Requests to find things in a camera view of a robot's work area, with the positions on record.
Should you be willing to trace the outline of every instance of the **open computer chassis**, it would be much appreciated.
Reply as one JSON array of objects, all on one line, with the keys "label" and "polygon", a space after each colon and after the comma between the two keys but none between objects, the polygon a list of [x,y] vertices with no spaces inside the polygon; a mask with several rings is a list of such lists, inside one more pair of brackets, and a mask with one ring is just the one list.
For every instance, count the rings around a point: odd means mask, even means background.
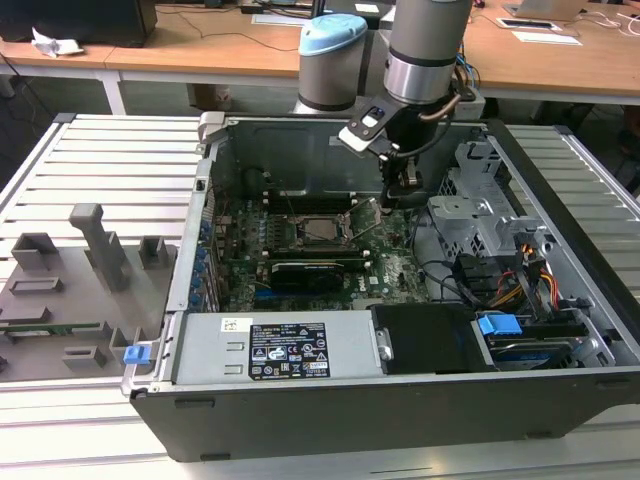
[{"label": "open computer chassis", "polygon": [[172,458],[552,438],[640,401],[638,303],[504,125],[454,123],[383,212],[343,122],[203,116],[162,335],[124,381]]}]

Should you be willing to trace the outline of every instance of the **computer case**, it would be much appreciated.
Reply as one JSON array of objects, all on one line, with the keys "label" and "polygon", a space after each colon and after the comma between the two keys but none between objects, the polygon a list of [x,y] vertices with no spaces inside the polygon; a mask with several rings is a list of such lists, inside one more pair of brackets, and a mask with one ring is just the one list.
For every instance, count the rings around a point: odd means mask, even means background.
[{"label": "computer case", "polygon": [[157,22],[154,0],[2,0],[0,36],[29,41],[32,27],[48,37],[142,47]]}]

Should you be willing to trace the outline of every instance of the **motherboard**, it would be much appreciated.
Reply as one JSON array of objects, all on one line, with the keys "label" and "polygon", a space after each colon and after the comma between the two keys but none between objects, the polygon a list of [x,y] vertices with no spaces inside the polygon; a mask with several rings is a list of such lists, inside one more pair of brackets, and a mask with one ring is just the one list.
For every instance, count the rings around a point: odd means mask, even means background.
[{"label": "motherboard", "polygon": [[220,195],[211,251],[220,309],[364,310],[428,301],[411,250],[411,214],[376,199]]}]

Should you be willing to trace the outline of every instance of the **robot end effector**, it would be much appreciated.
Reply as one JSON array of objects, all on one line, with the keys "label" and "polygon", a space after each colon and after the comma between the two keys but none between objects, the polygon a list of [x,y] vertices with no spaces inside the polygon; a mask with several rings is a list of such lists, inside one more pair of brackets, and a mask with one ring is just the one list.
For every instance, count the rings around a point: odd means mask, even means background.
[{"label": "robot end effector", "polygon": [[384,78],[385,91],[349,120],[339,138],[357,153],[370,151],[380,162],[382,206],[421,188],[419,155],[446,132],[438,121],[451,114],[464,88],[456,54],[472,0],[398,0]]}]

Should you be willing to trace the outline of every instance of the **metal bracket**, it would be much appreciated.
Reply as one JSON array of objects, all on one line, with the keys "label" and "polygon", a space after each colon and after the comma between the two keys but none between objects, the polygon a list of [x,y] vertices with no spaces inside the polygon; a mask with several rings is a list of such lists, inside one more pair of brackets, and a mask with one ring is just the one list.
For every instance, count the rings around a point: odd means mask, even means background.
[{"label": "metal bracket", "polygon": [[226,133],[223,129],[224,112],[205,112],[198,122],[198,138],[200,143],[213,143]]},{"label": "metal bracket", "polygon": [[538,230],[546,230],[544,222],[539,218],[519,217],[519,218],[501,218],[496,224],[496,233],[500,238],[500,248],[515,248],[513,237],[519,232],[535,233]]}]

